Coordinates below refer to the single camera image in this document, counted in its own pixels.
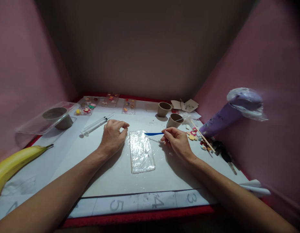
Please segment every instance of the pink panel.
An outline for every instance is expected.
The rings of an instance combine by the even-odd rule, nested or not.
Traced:
[[[269,121],[242,119],[222,140],[241,168],[271,192],[273,207],[300,219],[300,37],[283,1],[262,0],[195,96],[206,122],[227,93],[249,87],[264,98]]]
[[[0,161],[32,139],[15,128],[76,94],[34,1],[0,1]]]

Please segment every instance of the syringe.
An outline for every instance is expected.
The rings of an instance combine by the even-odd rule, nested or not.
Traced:
[[[81,131],[81,134],[84,135],[84,136],[88,136],[88,134],[90,134],[91,132],[93,132],[95,129],[97,129],[99,126],[103,125],[104,123],[106,123],[109,118],[113,117],[114,114],[111,113],[109,116],[104,116],[103,118],[99,119],[98,121],[95,121],[93,124],[85,127],[82,131]]]

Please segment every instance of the plastic bag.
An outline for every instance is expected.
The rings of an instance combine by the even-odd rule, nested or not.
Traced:
[[[239,110],[244,117],[256,121],[266,121],[267,116],[263,113],[263,100],[252,89],[236,88],[227,95],[227,101],[231,106]]]
[[[145,130],[129,132],[131,173],[149,172],[155,169],[150,140]]]

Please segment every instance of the blue spatula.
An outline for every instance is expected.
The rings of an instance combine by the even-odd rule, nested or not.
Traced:
[[[159,135],[159,134],[164,134],[164,133],[144,133],[147,136],[154,136],[154,135]]]

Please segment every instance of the hand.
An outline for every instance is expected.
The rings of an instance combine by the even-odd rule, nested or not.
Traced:
[[[97,148],[97,152],[106,156],[106,158],[112,157],[124,144],[127,136],[129,124],[124,121],[108,120],[104,126],[104,133],[102,140]]]
[[[162,130],[164,136],[161,141],[164,141],[164,145],[168,144],[176,152],[176,154],[185,161],[193,160],[196,156],[193,154],[188,137],[185,132],[175,128],[170,127]]]

